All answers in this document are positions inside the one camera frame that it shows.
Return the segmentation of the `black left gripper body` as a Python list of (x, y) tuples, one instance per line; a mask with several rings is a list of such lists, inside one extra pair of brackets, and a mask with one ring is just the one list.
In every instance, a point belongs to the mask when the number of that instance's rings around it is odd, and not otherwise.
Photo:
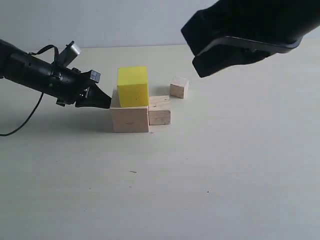
[(91, 85), (98, 85), (100, 78), (101, 74), (95, 70), (81, 72), (76, 68), (56, 66), (49, 77), (49, 95), (62, 105), (73, 105), (79, 94)]

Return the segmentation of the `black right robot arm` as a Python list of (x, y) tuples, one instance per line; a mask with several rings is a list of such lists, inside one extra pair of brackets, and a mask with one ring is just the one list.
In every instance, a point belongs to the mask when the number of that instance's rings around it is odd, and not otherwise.
[(318, 0), (219, 0), (198, 10), (181, 33), (204, 78), (286, 54), (319, 25)]

